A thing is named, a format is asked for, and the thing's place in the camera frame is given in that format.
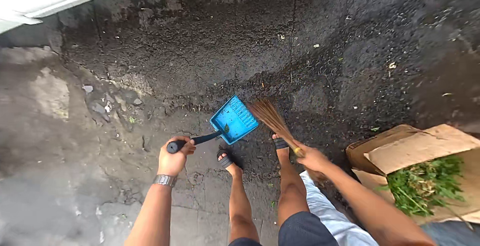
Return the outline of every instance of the broom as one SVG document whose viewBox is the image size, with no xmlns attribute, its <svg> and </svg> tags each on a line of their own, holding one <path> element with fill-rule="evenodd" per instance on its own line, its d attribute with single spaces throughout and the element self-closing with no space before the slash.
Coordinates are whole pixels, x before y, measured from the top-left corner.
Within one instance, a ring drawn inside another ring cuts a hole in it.
<svg viewBox="0 0 480 246">
<path fill-rule="evenodd" d="M 256 118 L 260 119 L 260 121 L 264 122 L 271 130 L 280 135 L 280 137 L 282 137 L 293 149 L 293 152 L 295 152 L 297 157 L 305 156 L 302 149 L 293 142 L 294 138 L 285 125 L 285 121 L 269 100 L 262 99 L 255 101 L 253 104 L 248 103 L 247 107 Z M 327 178 L 321 172 L 313 171 L 306 166 L 304 166 L 304 168 L 314 181 L 320 182 Z"/>
</svg>

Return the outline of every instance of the grass clippings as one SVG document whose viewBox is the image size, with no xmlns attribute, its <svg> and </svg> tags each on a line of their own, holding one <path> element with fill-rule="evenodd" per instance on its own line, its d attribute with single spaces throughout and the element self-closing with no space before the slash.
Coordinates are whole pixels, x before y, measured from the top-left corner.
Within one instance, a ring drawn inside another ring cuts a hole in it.
<svg viewBox="0 0 480 246">
<path fill-rule="evenodd" d="M 406 215 L 433 215 L 431 209 L 448 206 L 447 199 L 465 201 L 456 181 L 462 164 L 462 158 L 456 155 L 414 164 L 389 174 L 388 185 L 381 188 L 391 190 L 395 206 Z"/>
</svg>

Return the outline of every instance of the sandal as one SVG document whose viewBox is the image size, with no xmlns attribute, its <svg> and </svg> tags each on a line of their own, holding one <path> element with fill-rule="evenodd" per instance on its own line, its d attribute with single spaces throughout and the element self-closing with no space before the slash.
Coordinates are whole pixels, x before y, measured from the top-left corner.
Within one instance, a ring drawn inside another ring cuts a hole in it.
<svg viewBox="0 0 480 246">
<path fill-rule="evenodd" d="M 289 145 L 285 142 L 285 140 L 282 137 L 275 138 L 275 139 L 272 138 L 272 141 L 273 141 L 273 145 L 275 146 L 275 150 L 289 147 Z"/>
<path fill-rule="evenodd" d="M 219 160 L 219 157 L 223 154 L 226 153 L 226 156 L 223 157 L 221 160 Z M 216 160 L 222 165 L 223 168 L 227 168 L 228 166 L 232 165 L 232 163 L 235 163 L 231 158 L 230 158 L 230 153 L 226 149 L 220 149 L 216 153 Z"/>
</svg>

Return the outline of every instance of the cardboard box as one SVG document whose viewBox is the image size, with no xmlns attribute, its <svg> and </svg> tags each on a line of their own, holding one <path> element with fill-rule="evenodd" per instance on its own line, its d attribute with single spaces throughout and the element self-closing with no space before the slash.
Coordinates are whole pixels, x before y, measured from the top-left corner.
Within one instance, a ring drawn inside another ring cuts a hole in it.
<svg viewBox="0 0 480 246">
<path fill-rule="evenodd" d="M 399 125 L 367 140 L 348 146 L 346 154 L 353 172 L 362 184 L 390 203 L 395 199 L 390 191 L 376 191 L 387 184 L 387 175 L 423 161 L 456 154 L 462 157 L 463 177 L 458 177 L 465 202 L 448 200 L 448 208 L 436 206 L 433 216 L 413 216 L 417 224 L 430 221 L 459 220 L 480 223 L 480 140 L 448 125 L 419 130 Z"/>
</svg>

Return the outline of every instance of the dustpan handle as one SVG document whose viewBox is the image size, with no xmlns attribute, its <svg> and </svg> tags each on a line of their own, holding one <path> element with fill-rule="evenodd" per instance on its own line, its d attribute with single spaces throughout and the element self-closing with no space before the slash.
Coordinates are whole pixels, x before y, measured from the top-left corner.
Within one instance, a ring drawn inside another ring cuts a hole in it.
<svg viewBox="0 0 480 246">
<path fill-rule="evenodd" d="M 218 131 L 218 132 L 214 132 L 212 134 L 192 138 L 192 140 L 195 141 L 195 145 L 198 145 L 198 144 L 209 141 L 209 140 L 211 140 L 211 139 L 213 139 L 217 136 L 220 136 L 220 135 L 222 135 L 222 132 Z M 166 145 L 166 147 L 167 147 L 166 150 L 170 154 L 174 154 L 174 153 L 177 153 L 178 151 L 180 151 L 182 149 L 183 145 L 185 145 L 185 144 L 186 144 L 186 142 L 183 141 L 183 140 L 171 141 L 168 145 Z"/>
</svg>

